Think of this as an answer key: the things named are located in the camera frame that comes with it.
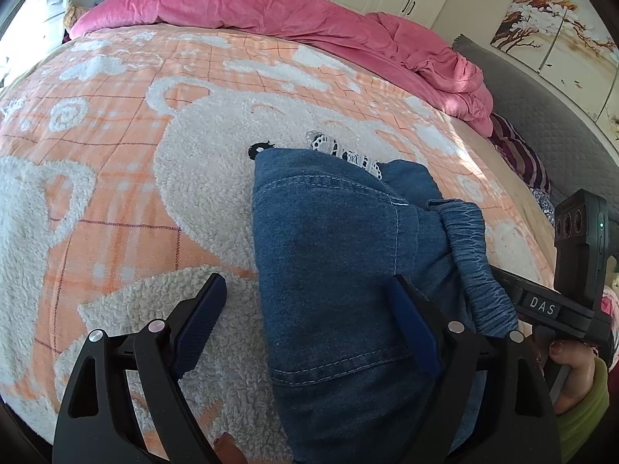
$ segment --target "denim garment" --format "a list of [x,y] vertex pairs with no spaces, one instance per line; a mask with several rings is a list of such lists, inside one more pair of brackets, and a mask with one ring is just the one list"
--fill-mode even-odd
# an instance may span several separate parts
[[[269,149],[256,158],[253,231],[275,403],[295,462],[389,464],[434,387],[417,370],[384,293],[408,277],[447,319],[517,328],[491,276],[484,219],[443,200],[427,169],[380,164],[382,181],[336,157]],[[471,433],[478,374],[455,446]]]

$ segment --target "pink comforter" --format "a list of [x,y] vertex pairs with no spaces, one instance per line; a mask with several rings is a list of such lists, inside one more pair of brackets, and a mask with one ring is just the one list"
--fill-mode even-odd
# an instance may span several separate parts
[[366,68],[482,136],[492,134],[492,97],[482,71],[431,30],[385,13],[362,16],[329,0],[105,0],[79,19],[70,36],[156,22],[228,27],[308,44]]

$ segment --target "purple striped pillow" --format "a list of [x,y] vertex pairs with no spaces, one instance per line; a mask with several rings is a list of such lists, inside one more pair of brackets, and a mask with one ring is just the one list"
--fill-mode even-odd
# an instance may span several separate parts
[[490,142],[503,159],[530,188],[543,190],[550,195],[550,180],[533,149],[502,116],[493,113],[490,119],[494,126]]

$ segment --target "quilted headboard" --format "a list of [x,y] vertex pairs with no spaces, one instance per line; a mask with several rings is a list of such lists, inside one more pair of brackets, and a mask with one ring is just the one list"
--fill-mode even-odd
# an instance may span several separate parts
[[454,51],[484,71],[494,111],[508,119],[544,163],[558,204],[578,189],[609,204],[610,254],[619,253],[619,167],[587,125],[529,75],[460,35]]

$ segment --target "fingernail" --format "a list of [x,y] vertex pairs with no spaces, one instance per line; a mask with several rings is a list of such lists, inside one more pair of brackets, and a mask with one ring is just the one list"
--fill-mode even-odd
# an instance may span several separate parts
[[550,354],[552,354],[553,356],[561,354],[562,350],[563,350],[563,342],[561,340],[555,340],[550,345]]

